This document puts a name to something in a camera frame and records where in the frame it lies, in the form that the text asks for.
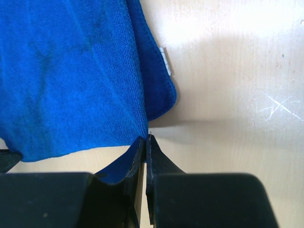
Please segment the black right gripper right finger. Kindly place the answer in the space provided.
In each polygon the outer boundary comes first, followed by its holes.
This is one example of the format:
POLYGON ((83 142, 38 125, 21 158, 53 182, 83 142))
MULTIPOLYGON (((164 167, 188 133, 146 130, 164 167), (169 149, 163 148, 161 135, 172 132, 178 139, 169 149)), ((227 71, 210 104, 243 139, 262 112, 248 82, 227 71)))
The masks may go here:
POLYGON ((185 172, 172 162, 162 151, 154 135, 149 134, 146 141, 147 179, 146 192, 153 190, 153 178, 160 174, 185 172))

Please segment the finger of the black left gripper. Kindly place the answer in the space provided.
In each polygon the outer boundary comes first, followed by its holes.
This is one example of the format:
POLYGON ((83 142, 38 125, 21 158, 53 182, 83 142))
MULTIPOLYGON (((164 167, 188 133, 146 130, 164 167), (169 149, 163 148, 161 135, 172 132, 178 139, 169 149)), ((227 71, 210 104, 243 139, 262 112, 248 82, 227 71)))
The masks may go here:
POLYGON ((0 172, 7 173, 22 159, 19 152, 10 152, 8 149, 0 150, 0 172))

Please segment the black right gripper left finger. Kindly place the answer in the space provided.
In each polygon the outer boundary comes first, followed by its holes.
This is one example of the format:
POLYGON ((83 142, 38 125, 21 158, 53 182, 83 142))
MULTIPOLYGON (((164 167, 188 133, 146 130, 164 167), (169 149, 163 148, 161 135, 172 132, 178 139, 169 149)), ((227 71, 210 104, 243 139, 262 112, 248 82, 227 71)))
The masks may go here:
POLYGON ((122 185, 124 192, 136 189, 140 169, 144 162, 144 139, 138 137, 128 150, 95 174, 108 185, 122 185))

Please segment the blue towel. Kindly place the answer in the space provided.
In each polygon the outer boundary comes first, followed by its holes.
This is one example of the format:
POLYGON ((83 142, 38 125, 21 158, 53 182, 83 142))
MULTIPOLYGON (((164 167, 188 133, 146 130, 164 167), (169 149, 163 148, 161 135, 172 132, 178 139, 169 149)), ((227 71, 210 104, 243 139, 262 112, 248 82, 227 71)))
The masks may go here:
POLYGON ((23 162, 147 138, 177 92, 138 0, 3 0, 0 137, 23 162))

